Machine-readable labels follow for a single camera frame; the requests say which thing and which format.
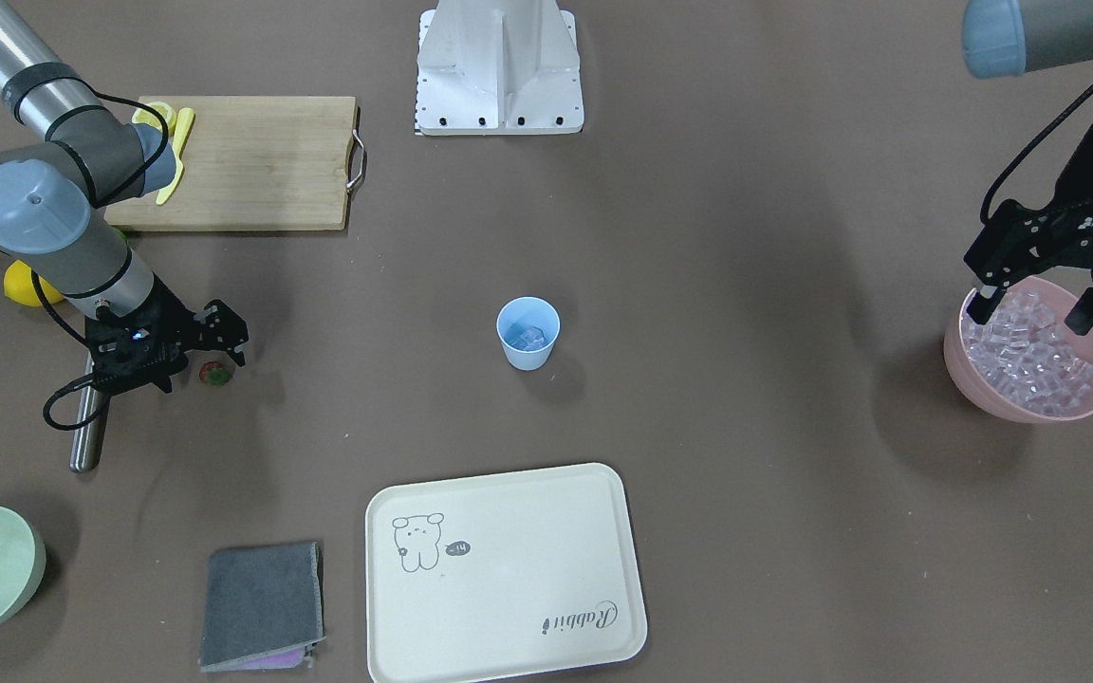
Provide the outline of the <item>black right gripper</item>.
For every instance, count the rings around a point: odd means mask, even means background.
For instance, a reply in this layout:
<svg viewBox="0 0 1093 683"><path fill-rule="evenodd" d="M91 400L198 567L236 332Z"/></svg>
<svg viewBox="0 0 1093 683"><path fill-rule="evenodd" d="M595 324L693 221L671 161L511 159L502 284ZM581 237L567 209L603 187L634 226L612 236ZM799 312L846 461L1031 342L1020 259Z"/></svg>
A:
<svg viewBox="0 0 1093 683"><path fill-rule="evenodd" d="M113 313L108 299L96 301L85 337L90 385L97 392L124 395L153 384L171 393L171 376L188 366L188 351L224 351L235 366L246 366L249 330L220 299L195 314L157 278L146 299L129 314Z"/></svg>

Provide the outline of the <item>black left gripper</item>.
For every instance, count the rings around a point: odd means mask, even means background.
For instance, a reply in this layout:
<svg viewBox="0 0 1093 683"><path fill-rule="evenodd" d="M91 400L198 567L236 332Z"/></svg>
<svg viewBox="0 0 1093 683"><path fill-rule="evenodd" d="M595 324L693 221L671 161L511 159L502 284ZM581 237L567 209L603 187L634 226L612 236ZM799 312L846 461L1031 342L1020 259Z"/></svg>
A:
<svg viewBox="0 0 1093 683"><path fill-rule="evenodd" d="M1093 329L1093 122L1054 186L1048 207L1032 211L1004 200L990 216L964 261L982 281L967 299L967 319L984 325L1001 306L1006 286L1046 269L1083 268L1090 286L1065 316L1076 335Z"/></svg>

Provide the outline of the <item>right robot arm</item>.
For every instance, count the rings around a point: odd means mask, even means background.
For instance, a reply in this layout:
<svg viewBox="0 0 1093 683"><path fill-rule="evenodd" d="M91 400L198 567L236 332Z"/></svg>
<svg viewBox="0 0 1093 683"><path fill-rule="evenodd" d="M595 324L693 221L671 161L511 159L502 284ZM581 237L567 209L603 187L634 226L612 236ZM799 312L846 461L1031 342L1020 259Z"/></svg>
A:
<svg viewBox="0 0 1093 683"><path fill-rule="evenodd" d="M171 134L117 120L103 95L0 1L0 101L40 139L0 152L0 252L23 261L85 317L77 335L103 395L144 385L171 392L190 351L243 366L247 325L221 301L195 314L138 256L102 209L165 189Z"/></svg>

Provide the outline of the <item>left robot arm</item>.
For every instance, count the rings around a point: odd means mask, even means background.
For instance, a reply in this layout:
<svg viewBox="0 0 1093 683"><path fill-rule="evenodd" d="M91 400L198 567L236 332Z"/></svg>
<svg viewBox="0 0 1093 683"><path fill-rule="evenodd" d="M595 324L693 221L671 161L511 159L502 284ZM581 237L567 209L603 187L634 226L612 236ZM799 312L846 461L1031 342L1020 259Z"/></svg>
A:
<svg viewBox="0 0 1093 683"><path fill-rule="evenodd" d="M1093 60L1093 1L972 1L964 12L964 62L979 79L1023 75ZM1093 95L1093 84L1058 114L1063 122ZM1093 329L1093 121L1041 209L1014 199L994 203L1002 182L1035 150L1029 143L983 198L983 229L964 256L977 280L966 311L988 323L1008 288L1051 268L1084 269L1090 286L1067 313L1072 333Z"/></svg>

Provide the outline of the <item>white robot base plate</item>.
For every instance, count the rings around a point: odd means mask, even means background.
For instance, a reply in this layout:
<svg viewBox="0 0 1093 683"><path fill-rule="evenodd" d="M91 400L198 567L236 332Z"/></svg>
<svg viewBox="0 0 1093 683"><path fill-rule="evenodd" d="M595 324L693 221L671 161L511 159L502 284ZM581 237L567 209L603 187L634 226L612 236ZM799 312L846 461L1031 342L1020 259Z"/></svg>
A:
<svg viewBox="0 0 1093 683"><path fill-rule="evenodd" d="M577 22L555 1L439 1L418 28L418 136L583 130Z"/></svg>

